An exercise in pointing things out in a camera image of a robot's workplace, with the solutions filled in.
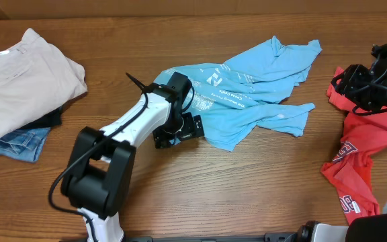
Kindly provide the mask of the light blue t-shirt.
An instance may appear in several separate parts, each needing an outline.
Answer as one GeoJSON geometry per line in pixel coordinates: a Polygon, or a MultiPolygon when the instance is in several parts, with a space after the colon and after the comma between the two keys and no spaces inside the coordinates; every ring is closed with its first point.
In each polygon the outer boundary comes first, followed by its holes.
{"type": "Polygon", "coordinates": [[[212,146],[233,151],[255,127],[303,135],[315,105],[283,101],[305,82],[321,51],[318,40],[284,45],[273,37],[222,64],[164,70],[155,83],[166,84],[175,73],[187,76],[193,85],[184,103],[187,111],[200,116],[205,139],[212,146]]]}

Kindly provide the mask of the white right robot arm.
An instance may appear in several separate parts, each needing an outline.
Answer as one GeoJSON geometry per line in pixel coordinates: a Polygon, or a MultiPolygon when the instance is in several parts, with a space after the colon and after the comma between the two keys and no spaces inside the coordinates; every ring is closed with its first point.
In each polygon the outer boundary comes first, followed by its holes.
{"type": "Polygon", "coordinates": [[[308,221],[295,233],[266,234],[265,241],[387,241],[387,201],[380,208],[371,186],[371,156],[387,147],[387,43],[373,45],[371,54],[371,67],[337,69],[327,90],[347,116],[341,148],[321,173],[336,188],[348,224],[308,221]]]}

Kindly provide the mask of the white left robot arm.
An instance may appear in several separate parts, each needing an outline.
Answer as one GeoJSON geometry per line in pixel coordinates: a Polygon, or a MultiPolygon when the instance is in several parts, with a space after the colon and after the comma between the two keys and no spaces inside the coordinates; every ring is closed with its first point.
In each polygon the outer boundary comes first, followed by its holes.
{"type": "Polygon", "coordinates": [[[138,103],[121,118],[99,130],[85,127],[78,134],[67,168],[55,179],[69,199],[71,214],[80,215],[87,227],[86,241],[123,241],[119,224],[129,190],[137,148],[149,135],[158,149],[202,137],[200,116],[188,112],[194,86],[175,72],[166,84],[144,85],[138,103]]]}

